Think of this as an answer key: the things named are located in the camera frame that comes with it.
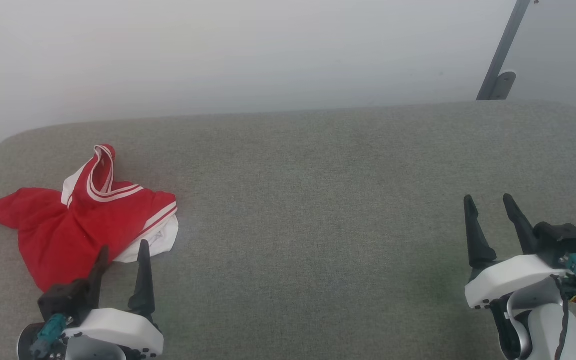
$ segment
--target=red and white garment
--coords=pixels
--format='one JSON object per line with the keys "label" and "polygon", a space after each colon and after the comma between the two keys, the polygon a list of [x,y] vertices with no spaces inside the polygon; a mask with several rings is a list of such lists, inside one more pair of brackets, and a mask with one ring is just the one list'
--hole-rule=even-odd
{"label": "red and white garment", "polygon": [[0,199],[0,223],[18,229],[19,251],[44,292],[86,278],[104,245],[111,260],[124,263],[137,260],[141,239],[151,256],[172,249],[179,229],[174,194],[115,181],[114,164],[114,148],[98,145],[61,193],[23,188]]}

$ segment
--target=gray table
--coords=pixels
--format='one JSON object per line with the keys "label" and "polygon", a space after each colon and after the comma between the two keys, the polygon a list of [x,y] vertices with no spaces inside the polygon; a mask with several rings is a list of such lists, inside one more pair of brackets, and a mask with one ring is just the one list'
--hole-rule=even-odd
{"label": "gray table", "polygon": [[[0,198],[61,189],[105,142],[119,180],[178,196],[152,260],[167,359],[503,359],[464,297],[464,196],[500,258],[521,252],[505,192],[533,224],[576,225],[576,109],[551,102],[48,127],[0,145]],[[136,276],[114,264],[102,307],[126,309]],[[0,359],[40,294],[0,225]]]}

